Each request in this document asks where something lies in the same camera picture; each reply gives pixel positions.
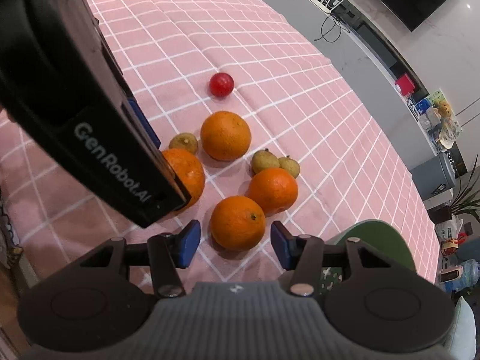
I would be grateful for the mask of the green colander bowl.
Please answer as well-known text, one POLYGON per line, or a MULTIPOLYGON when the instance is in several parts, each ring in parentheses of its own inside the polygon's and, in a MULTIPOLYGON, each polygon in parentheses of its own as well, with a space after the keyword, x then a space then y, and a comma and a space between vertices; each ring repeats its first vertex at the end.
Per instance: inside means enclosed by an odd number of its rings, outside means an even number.
MULTIPOLYGON (((367 219, 355 223, 347 230, 333 236, 329 240, 325 240, 325 243, 327 245, 340 245, 349 237, 360 238, 388 258, 416 272, 413 256, 407 243, 400 233, 388 223, 378 219, 367 219)), ((320 275, 320 294, 325 295, 342 281, 343 269, 341 267, 324 266, 320 275)))

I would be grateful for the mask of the orange mandarin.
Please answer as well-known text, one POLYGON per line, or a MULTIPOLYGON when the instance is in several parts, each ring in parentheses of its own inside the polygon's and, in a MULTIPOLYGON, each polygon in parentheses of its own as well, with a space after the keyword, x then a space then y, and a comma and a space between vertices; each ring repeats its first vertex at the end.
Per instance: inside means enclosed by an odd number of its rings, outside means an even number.
POLYGON ((257 203, 266 215, 278 214, 292 207, 299 195, 295 178, 280 167, 256 174, 250 181, 246 196, 257 203))
POLYGON ((184 149, 164 150, 162 155, 191 196, 191 200, 183 208, 184 211, 197 203, 203 194, 206 180, 203 165, 194 154, 184 149))
POLYGON ((248 123, 230 111, 217 111, 204 120, 200 129, 203 151, 217 161, 241 158, 251 145, 248 123))
POLYGON ((266 227, 262 208, 245 196, 227 197, 211 213, 209 231, 213 240, 232 252, 251 250, 264 237, 266 227))

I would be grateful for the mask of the grey cylindrical trash bin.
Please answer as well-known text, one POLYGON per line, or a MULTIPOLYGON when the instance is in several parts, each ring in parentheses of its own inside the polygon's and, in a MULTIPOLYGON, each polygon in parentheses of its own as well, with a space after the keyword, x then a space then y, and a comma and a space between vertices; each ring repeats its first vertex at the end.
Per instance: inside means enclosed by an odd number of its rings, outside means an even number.
POLYGON ((439 195, 455 186, 454 167, 446 153, 439 153, 411 170, 412 181, 422 201, 439 195))

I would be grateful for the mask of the red cherry tomato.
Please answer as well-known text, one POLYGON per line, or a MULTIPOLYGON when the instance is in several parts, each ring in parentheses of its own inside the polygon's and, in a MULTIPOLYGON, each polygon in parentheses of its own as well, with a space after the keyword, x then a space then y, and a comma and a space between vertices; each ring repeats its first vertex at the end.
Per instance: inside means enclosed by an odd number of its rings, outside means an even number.
POLYGON ((233 92, 234 80, 230 74, 218 72, 209 81, 210 93, 218 98, 225 98, 233 92))

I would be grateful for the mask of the teddy bear gift box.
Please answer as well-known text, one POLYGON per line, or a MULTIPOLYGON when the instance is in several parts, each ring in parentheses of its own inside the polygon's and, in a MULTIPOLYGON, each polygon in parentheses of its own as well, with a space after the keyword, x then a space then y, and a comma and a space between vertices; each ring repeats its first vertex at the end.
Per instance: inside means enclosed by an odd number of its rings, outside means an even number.
POLYGON ((415 104, 418 121, 441 152, 450 150, 462 133, 462 127, 441 89, 415 104))

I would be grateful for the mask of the blue water jug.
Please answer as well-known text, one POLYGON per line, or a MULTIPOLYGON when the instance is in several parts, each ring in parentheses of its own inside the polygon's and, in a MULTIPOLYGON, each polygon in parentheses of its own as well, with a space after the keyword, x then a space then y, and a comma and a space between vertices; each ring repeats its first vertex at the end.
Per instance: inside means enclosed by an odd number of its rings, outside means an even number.
POLYGON ((459 292, 474 287, 479 282, 479 262, 470 259, 460 265, 448 267, 439 274, 439 283, 447 292, 459 292))

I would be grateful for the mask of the potted long-leaf plant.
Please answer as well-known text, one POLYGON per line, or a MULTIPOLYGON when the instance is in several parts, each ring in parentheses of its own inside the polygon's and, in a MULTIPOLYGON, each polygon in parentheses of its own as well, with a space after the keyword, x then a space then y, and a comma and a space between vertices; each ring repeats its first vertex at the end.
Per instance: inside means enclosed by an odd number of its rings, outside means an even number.
POLYGON ((440 224, 454 215, 467 215, 479 222, 479 165, 474 164, 473 171, 458 179, 454 188, 454 197, 450 202, 428 210, 430 220, 440 224))

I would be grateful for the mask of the orange mandarin back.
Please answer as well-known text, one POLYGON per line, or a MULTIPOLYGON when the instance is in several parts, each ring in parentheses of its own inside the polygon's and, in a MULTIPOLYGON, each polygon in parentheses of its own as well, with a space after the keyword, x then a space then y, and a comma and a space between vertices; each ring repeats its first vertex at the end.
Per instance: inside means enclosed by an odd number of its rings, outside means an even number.
POLYGON ((217 111, 204 120, 200 129, 203 151, 217 161, 241 158, 251 145, 248 123, 230 111, 217 111))

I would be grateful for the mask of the pink checkered tablecloth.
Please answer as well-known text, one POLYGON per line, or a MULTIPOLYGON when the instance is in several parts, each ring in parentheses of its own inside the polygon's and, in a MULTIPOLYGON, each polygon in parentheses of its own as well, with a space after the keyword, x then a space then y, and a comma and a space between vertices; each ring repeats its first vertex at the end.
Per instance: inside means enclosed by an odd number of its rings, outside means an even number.
MULTIPOLYGON (((277 219, 329 240, 365 219, 404 238, 416 271, 435 278, 439 244, 394 147, 331 61, 261 0, 86 0, 160 141, 199 134, 217 111, 241 116, 250 152, 298 161, 298 198, 277 219), (230 74, 233 92, 210 93, 230 74)), ((250 157, 201 154, 206 184, 190 209, 141 229, 75 181, 7 118, 1 119, 1 191, 39 281, 113 236, 143 243, 192 219, 208 224, 220 200, 245 193, 250 157)))

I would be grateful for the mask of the blue cushioned bench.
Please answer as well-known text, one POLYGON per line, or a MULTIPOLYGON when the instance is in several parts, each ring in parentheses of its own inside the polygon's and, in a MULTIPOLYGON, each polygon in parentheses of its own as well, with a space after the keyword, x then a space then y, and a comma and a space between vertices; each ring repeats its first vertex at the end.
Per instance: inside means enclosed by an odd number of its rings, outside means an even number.
POLYGON ((456 303, 453 325, 444 343, 456 360, 473 360, 476 355, 476 323, 469 303, 460 297, 456 303))

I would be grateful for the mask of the red box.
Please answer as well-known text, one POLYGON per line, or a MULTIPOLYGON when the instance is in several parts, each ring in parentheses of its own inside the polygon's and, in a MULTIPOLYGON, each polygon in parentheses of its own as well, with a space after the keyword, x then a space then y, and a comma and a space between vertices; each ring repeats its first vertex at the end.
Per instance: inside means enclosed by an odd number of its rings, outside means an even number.
POLYGON ((416 85, 408 73, 402 74, 394 82, 395 88, 402 96, 409 96, 415 92, 416 85))

